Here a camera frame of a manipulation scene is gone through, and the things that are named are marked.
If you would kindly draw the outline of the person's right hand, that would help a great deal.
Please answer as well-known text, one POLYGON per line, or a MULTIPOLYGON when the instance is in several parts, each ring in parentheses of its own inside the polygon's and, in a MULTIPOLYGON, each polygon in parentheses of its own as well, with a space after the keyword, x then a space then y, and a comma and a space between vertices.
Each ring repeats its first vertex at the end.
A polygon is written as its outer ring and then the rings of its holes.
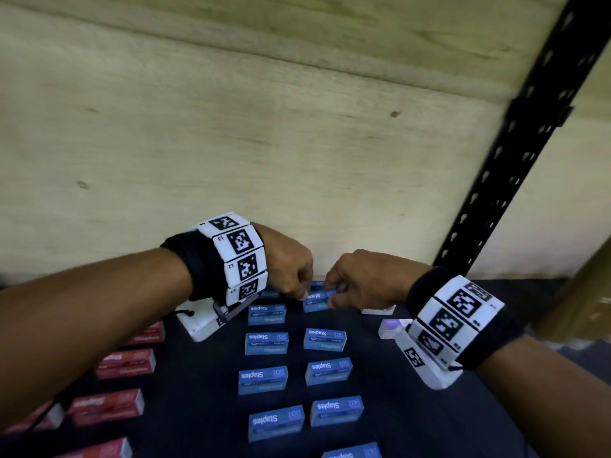
POLYGON ((404 303, 416 281, 432 270, 428 264, 364 249, 342 254, 332 268, 341 268, 349 277, 355 309, 404 303))

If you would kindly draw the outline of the person's left hand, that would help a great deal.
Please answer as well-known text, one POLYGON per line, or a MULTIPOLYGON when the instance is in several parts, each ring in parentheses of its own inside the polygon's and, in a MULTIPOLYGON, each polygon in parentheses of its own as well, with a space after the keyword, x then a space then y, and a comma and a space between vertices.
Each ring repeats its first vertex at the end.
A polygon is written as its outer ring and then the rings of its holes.
POLYGON ((264 244, 268 287, 283 294, 283 270, 291 262, 313 261, 311 251, 297 240, 260 223, 252 223, 264 244))

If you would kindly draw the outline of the small blue staple box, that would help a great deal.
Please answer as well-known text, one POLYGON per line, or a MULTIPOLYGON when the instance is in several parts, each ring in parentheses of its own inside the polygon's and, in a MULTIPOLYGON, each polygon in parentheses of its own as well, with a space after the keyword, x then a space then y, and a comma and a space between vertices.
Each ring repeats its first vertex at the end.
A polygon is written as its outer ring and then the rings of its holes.
POLYGON ((329 299, 336 294, 336 290, 319 290, 311 292, 302 302, 304 313, 315 313, 331 309, 329 299))

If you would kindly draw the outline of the person's left forearm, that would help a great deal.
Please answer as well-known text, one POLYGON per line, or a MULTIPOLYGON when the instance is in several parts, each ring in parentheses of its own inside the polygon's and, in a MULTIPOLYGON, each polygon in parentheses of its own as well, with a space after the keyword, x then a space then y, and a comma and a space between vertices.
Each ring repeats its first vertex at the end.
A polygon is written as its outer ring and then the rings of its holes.
POLYGON ((0 291, 0 430, 54 399, 192 290, 179 257, 155 248, 0 291))

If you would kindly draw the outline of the person's right forearm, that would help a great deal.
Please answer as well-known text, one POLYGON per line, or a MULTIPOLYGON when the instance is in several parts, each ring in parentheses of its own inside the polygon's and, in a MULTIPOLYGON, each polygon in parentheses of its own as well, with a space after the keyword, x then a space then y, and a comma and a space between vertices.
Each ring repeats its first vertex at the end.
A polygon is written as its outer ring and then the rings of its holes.
POLYGON ((523 335, 476 369, 539 458, 611 458, 611 385, 523 335))

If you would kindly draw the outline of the white marker band left wrist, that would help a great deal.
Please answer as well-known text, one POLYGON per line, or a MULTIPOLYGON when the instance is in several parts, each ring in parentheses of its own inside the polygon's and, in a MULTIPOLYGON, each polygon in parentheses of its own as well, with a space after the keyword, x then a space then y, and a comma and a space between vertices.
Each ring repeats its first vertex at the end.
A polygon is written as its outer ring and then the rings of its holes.
POLYGON ((224 266, 227 290, 221 302, 239 305, 265 289, 268 279, 263 240, 253 224, 228 212, 191 228, 212 240, 224 266))

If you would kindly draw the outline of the white marker band wrist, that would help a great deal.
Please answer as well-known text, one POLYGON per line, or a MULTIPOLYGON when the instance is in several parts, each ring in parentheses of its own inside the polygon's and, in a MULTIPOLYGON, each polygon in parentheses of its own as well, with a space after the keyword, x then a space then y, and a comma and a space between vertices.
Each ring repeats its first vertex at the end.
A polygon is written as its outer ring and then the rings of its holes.
POLYGON ((456 359, 505 304, 463 276, 444 284, 426 302, 407 332, 441 369, 456 359))
POLYGON ((263 240, 253 224, 228 212, 191 228, 212 240, 224 266, 227 290, 221 302, 239 305, 265 289, 268 279, 263 240))

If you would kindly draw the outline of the rows of blue staple boxes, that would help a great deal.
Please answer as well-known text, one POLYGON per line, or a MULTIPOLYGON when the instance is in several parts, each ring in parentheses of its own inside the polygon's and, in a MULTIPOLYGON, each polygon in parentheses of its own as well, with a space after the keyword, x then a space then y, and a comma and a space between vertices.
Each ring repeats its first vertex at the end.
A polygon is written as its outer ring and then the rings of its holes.
MULTIPOLYGON (((305 351, 342 354, 347 342, 344 331, 306 329, 302 348, 305 351)), ((287 355, 290 337, 287 332, 247 333, 246 356, 287 355)), ((349 357, 308 362, 304 371, 306 387, 344 383, 349 379, 353 363, 349 357)), ((238 374, 238 395, 268 394, 286 389, 290 378, 287 366, 254 368, 238 374)), ((316 399, 307 413, 302 404, 277 408, 249 415, 248 441, 257 443, 301 433, 306 423, 311 428, 356 423, 363 414, 360 395, 316 399)), ((383 458, 376 442, 334 449, 322 458, 383 458)))

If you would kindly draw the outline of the black left wristband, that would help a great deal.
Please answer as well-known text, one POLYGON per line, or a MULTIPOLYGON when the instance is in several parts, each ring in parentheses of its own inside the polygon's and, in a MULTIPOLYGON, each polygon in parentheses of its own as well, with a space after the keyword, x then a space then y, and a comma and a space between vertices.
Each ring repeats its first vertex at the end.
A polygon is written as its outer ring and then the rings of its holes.
POLYGON ((225 303, 228 283, 224 261, 212 239, 198 230, 187 231, 165 239, 160 247, 177 255, 186 266, 193 284, 189 301, 212 298, 225 303))

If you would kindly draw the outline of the black wristband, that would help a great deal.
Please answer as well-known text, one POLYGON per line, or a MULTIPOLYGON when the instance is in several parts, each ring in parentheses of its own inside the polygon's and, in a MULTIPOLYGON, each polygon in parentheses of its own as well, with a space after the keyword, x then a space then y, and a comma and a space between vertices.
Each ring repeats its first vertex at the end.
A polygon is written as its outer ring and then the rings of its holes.
MULTIPOLYGON (((411 287, 406 300, 412 317, 415 319, 433 294, 458 275, 444 267, 435 267, 419 278, 411 287)), ((463 369, 476 370, 493 353, 522 335, 522 327, 504 306, 456 359, 456 362, 462 365, 463 369)))
POLYGON ((224 261, 212 239, 198 230, 187 231, 165 239, 160 247, 177 255, 186 266, 193 284, 189 301, 212 298, 225 303, 228 283, 224 261))

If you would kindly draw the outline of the white marker band right wrist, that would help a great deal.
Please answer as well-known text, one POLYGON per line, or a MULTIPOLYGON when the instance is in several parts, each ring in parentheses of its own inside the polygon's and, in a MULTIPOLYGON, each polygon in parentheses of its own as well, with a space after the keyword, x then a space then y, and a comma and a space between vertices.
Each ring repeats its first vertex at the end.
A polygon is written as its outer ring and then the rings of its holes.
POLYGON ((456 359, 505 304, 463 276, 444 284, 426 302, 407 332, 441 369, 456 359))

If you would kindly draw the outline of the red staple box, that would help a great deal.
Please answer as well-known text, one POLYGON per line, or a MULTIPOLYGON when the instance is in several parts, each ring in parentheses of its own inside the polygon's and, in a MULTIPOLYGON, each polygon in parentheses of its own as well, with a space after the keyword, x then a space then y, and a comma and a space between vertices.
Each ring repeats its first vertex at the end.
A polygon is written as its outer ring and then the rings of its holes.
POLYGON ((123 343, 121 347, 147 346, 163 343, 165 341, 165 334, 164 322, 158 321, 123 343))
POLYGON ((104 357, 94 369, 98 379, 114 379, 152 374, 157 359, 152 349, 113 352, 104 357))
POLYGON ((77 427, 137 418, 144 412, 140 388, 75 398, 66 415, 77 427))
POLYGON ((122 437, 53 458, 133 458, 133 450, 128 439, 122 437))
POLYGON ((46 402, 40 408, 30 413, 25 419, 0 432, 0 435, 15 435, 27 431, 42 415, 46 412, 44 418, 34 427, 34 431, 55 431, 64 422, 65 409, 62 404, 51 401, 46 402))

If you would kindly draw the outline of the black right wristband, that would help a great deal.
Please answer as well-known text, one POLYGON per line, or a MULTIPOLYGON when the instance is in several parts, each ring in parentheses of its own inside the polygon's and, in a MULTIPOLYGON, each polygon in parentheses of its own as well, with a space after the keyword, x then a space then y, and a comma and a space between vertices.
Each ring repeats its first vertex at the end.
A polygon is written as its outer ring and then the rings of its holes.
MULTIPOLYGON (((419 278, 411 287, 406 300, 412 317, 415 319, 433 294, 458 275, 444 267, 435 267, 419 278)), ((462 365, 463 369, 476 370, 493 353, 522 335, 522 327, 504 306, 456 359, 456 362, 462 365)))

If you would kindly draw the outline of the black perforated shelf upright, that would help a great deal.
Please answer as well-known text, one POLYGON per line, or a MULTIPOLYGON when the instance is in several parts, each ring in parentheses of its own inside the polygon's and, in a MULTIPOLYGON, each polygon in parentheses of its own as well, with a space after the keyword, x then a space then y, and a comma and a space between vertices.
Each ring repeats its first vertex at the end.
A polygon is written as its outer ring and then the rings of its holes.
POLYGON ((611 0, 568 0, 460 207, 433 267, 465 276, 611 39, 611 0))

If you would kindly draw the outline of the brown cardboard box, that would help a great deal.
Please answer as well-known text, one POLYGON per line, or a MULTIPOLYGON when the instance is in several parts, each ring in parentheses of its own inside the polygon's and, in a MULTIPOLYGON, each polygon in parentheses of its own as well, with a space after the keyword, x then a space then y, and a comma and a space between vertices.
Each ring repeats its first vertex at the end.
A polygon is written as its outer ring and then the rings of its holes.
POLYGON ((611 239, 564 285, 532 328, 538 338, 561 345, 611 336, 611 239))

